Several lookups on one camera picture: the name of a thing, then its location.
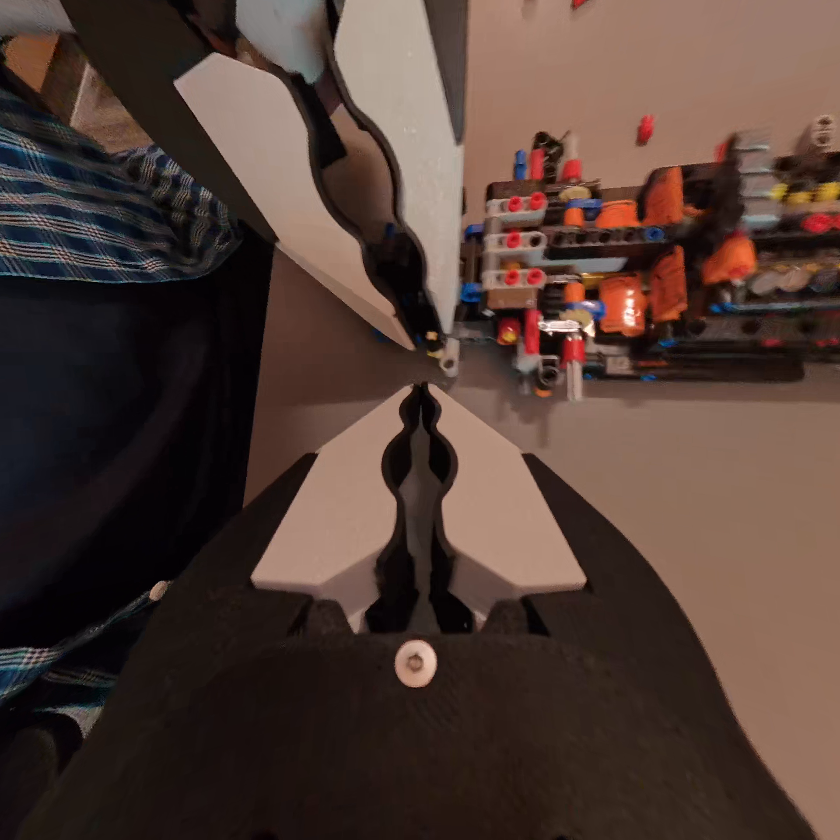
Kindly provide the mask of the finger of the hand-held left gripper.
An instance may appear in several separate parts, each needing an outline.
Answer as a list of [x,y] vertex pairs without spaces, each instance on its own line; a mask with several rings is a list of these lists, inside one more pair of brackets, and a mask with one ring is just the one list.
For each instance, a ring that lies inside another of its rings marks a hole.
[[442,335],[422,283],[422,258],[395,216],[395,177],[382,142],[354,113],[324,48],[340,102],[385,159],[395,235],[371,246],[331,198],[316,152],[311,109],[291,74],[257,58],[213,53],[175,80],[192,115],[266,219],[279,249],[387,338],[412,350],[441,351]]
[[441,335],[459,300],[465,212],[466,2],[338,2],[333,65],[395,177],[395,217],[422,258]]

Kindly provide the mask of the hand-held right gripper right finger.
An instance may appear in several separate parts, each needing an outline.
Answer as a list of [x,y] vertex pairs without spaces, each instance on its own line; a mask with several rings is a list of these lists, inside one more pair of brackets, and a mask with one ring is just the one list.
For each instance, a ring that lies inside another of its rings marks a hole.
[[423,427],[440,485],[429,592],[439,628],[468,634],[499,602],[582,591],[586,575],[520,447],[436,385],[423,386]]

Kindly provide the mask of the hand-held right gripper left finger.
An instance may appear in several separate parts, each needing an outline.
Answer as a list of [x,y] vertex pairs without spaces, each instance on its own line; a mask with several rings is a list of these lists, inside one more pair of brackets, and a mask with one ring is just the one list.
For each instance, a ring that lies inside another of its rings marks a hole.
[[256,589],[337,602],[355,631],[406,628],[418,592],[400,486],[421,395],[400,389],[320,447],[250,576]]

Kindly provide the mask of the large multicoloured lego model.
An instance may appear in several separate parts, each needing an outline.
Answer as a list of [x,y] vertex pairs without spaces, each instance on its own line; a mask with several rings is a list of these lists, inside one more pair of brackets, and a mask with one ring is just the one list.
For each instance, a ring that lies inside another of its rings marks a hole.
[[571,131],[538,132],[456,240],[449,328],[393,224],[380,267],[412,345],[449,376],[464,345],[494,343],[523,391],[564,385],[569,401],[589,379],[798,382],[838,364],[837,135],[821,115],[778,156],[767,130],[742,130],[712,162],[607,188],[585,180]]

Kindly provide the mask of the person in plaid shirt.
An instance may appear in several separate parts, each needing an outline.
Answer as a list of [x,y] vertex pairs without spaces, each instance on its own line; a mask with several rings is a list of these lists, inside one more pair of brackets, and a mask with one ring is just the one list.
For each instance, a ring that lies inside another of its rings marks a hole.
[[[194,280],[244,231],[155,146],[118,154],[75,131],[2,66],[2,279],[100,285]],[[2,715],[69,718],[87,734],[161,581],[54,647],[2,649]]]

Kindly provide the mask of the dark navy garment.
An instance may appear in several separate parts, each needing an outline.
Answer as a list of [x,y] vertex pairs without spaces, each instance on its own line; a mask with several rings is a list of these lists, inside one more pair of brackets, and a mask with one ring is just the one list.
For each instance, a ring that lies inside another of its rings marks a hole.
[[242,508],[274,253],[246,228],[199,279],[2,279],[2,649],[105,620]]

